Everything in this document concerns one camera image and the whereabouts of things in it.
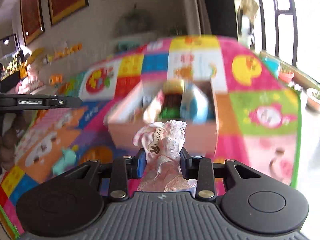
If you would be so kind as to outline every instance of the pink box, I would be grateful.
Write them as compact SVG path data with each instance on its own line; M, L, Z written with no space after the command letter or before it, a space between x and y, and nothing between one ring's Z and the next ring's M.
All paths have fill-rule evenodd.
M141 81L110 114L105 116L104 125L108 127L116 147L138 150L138 147L133 145L132 139L136 132L147 124L142 120L134 123L130 123L128 120L133 111L140 105L143 97L155 97L162 89L163 83L163 81ZM187 121L184 147L190 153L214 153L217 146L219 125L217 101L212 81L194 81L194 84L212 99L215 120L210 120L204 124L193 124Z

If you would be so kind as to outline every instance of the metal screw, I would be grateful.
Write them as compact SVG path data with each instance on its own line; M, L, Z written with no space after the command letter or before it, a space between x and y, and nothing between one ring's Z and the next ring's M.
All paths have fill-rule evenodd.
M214 193L211 190L201 190L198 195L202 198L212 198Z
M110 195L113 198L124 198L127 194L123 190L114 190Z

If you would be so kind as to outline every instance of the blue bucket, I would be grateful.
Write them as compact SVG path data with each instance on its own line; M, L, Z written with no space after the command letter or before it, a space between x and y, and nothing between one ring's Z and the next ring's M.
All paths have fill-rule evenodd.
M278 78L279 77L279 68L280 61L277 59L265 57L262 59L262 62L266 65L266 67L271 71L271 73Z

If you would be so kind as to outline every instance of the colorful play mat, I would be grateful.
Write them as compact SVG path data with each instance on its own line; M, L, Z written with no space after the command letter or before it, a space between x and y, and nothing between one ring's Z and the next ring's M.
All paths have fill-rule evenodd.
M62 149L76 159L70 169L90 159L112 159L136 152L117 149L103 124L113 109L141 80L180 77L213 78L219 116L217 163L236 159L286 184L295 186L300 152L300 99L273 77L260 59L236 40L215 36L162 39L96 63L74 76L60 93L79 96L79 109L38 111L16 148L16 165L0 187L0 219L12 237L24 231L15 206L27 190L54 176L52 167ZM217 179L218 194L224 193ZM130 191L137 182L129 182ZM108 191L103 181L101 194Z

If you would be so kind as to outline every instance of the potted plant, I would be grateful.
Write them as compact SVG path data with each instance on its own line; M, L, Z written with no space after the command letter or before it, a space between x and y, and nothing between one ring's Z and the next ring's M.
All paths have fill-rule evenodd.
M316 111L320 111L320 91L314 88L309 88L307 89L307 95L308 105Z
M294 76L294 73L285 66L282 66L279 71L279 79L289 84Z

